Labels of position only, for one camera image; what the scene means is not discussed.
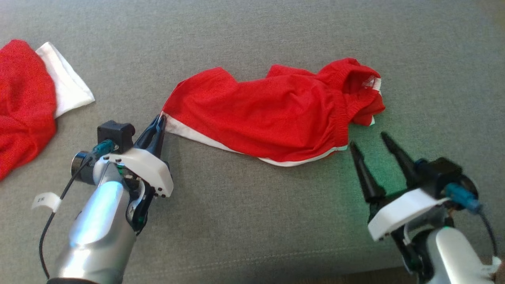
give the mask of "blue cable connector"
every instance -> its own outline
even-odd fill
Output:
[[[91,151],[91,153],[95,157],[100,158],[103,155],[107,155],[108,153],[112,153],[114,151],[115,146],[116,145],[114,144],[114,142],[112,142],[112,140],[107,139],[107,140],[104,140],[102,143],[96,145],[93,148],[93,150]]]
[[[482,208],[482,205],[475,198],[475,195],[457,183],[449,183],[445,187],[445,195],[453,202],[456,202],[468,209],[468,211],[472,214],[478,214]]]

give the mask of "black cable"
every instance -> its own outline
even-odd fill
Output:
[[[82,169],[91,161],[91,157],[88,157],[86,160],[84,160],[81,164],[81,167],[72,175],[70,180],[67,183],[67,186],[63,190],[62,194],[60,195],[60,199],[62,200],[65,195],[67,194],[68,190],[70,189],[70,186],[74,182],[75,178],[77,175],[82,171]],[[51,222],[53,221],[53,218],[55,217],[55,212],[51,213],[51,216],[49,216],[49,219],[45,223],[44,230],[42,230],[42,234],[40,235],[40,241],[38,242],[38,256],[40,258],[40,264],[42,265],[42,269],[44,270],[45,277],[49,280],[49,272],[47,271],[47,267],[45,265],[44,261],[44,254],[42,253],[42,246],[44,244],[44,238],[45,234],[47,233],[47,229],[49,229],[49,225],[51,225]]]
[[[489,224],[489,220],[487,220],[486,215],[484,215],[482,210],[479,210],[479,215],[486,226],[487,233],[489,234],[489,238],[493,244],[493,256],[498,256],[498,246],[496,245],[496,239],[494,238],[493,228],[491,227],[491,224]]]

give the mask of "white trim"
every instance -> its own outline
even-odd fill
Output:
[[[380,92],[380,86],[382,84],[382,79],[381,78],[377,78],[377,77],[374,77],[375,80],[374,80],[374,85],[372,86],[372,89],[374,90],[377,90]]]
[[[188,139],[191,139],[191,140],[194,140],[194,141],[197,141],[197,142],[209,145],[209,146],[213,146],[213,147],[216,147],[216,148],[219,148],[222,150],[243,154],[241,152],[234,151],[234,150],[226,147],[222,143],[203,135],[202,133],[190,128],[189,126],[187,126],[184,123],[178,121],[177,119],[171,117],[170,115],[168,115],[165,112],[161,112],[161,114],[165,115],[167,117],[167,126],[165,127],[165,131],[167,131],[169,133],[173,133],[173,134],[176,134],[176,135],[179,135],[179,136],[182,136],[182,137],[185,137],[185,138],[188,138]],[[301,165],[304,163],[308,163],[308,162],[322,159],[322,158],[330,155],[332,152],[344,151],[346,149],[347,149],[347,145],[342,146],[342,147],[333,147],[319,156],[312,157],[307,160],[295,161],[295,162],[292,162],[292,161],[277,162],[277,161],[274,161],[270,158],[258,158],[258,159],[262,160],[263,162],[269,163],[271,165],[275,165],[275,166],[293,167],[293,166],[298,166],[298,165]]]
[[[289,161],[286,161],[286,162],[277,162],[277,161],[274,161],[274,160],[269,159],[269,158],[258,158],[258,159],[262,160],[263,162],[272,164],[274,166],[279,166],[279,167],[294,167],[294,166],[298,166],[298,165],[305,164],[305,163],[308,163],[308,162],[317,161],[319,159],[322,159],[322,158],[330,155],[332,152],[335,152],[335,151],[344,151],[344,150],[347,150],[347,145],[342,146],[342,147],[333,147],[333,148],[329,149],[328,151],[322,153],[319,156],[315,156],[315,157],[312,157],[310,159],[306,159],[306,160],[302,160],[302,161],[297,161],[297,162],[289,162]]]

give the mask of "red sweater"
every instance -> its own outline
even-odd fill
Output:
[[[56,93],[44,62],[22,40],[0,50],[0,180],[33,160],[56,132]]]

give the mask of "white lining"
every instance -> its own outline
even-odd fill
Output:
[[[200,132],[190,128],[189,126],[187,126],[184,123],[178,121],[177,119],[171,117],[169,114],[167,114],[165,112],[161,112],[161,115],[165,115],[167,117],[167,126],[165,127],[165,131],[167,131],[167,132],[177,134],[179,136],[182,136],[182,137],[185,137],[185,138],[188,138],[191,140],[195,140],[197,142],[207,144],[212,147],[216,147],[216,148],[223,149],[223,150],[230,151],[230,152],[239,153],[237,151],[233,151],[232,149],[224,146],[222,143],[217,142],[216,140],[209,138],[209,137],[201,134]]]
[[[55,83],[57,103],[55,118],[95,101],[86,83],[75,73],[54,45],[46,42],[35,52],[44,61],[45,68]]]

